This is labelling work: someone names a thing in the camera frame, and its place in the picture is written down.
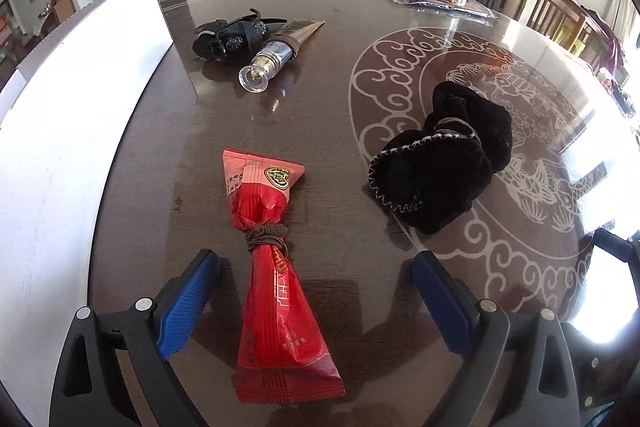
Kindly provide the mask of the red snack packet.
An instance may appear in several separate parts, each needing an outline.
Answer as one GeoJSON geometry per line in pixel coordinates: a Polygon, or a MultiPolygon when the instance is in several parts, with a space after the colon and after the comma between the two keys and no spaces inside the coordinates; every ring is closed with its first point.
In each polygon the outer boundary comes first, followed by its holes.
{"type": "Polygon", "coordinates": [[[222,152],[232,225],[252,258],[234,387],[242,403],[333,399],[345,387],[288,255],[283,217],[296,162],[222,152]]]}

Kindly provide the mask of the black velvet pouch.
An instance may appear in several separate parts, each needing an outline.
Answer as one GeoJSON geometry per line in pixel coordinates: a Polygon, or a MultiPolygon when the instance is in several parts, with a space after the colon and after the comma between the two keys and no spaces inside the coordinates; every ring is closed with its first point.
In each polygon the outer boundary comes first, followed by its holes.
{"type": "Polygon", "coordinates": [[[468,87],[445,81],[421,129],[399,133],[370,162],[369,190],[425,235],[469,211],[511,160],[511,114],[468,87]]]}

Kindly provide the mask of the wooden dining chair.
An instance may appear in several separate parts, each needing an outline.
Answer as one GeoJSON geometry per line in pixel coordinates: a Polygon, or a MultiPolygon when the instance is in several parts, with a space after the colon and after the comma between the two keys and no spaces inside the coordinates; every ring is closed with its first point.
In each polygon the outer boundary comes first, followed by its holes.
{"type": "Polygon", "coordinates": [[[591,65],[610,45],[597,21],[574,0],[521,0],[515,18],[591,65]]]}

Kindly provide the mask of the white box with brown bottom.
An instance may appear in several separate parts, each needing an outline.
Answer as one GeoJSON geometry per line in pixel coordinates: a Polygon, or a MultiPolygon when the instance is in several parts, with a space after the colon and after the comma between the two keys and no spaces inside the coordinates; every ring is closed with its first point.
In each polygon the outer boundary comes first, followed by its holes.
{"type": "Polygon", "coordinates": [[[1,121],[1,381],[46,425],[88,300],[96,217],[139,98],[172,39],[157,0],[94,0],[26,58],[1,121]]]}

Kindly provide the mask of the black hair clip bundle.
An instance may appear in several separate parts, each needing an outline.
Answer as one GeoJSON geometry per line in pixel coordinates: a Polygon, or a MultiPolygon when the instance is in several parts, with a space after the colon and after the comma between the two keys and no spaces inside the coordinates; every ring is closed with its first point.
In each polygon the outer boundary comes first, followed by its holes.
{"type": "Polygon", "coordinates": [[[195,28],[193,52],[206,62],[246,65],[288,20],[263,17],[256,9],[235,20],[214,20],[195,28]]]}

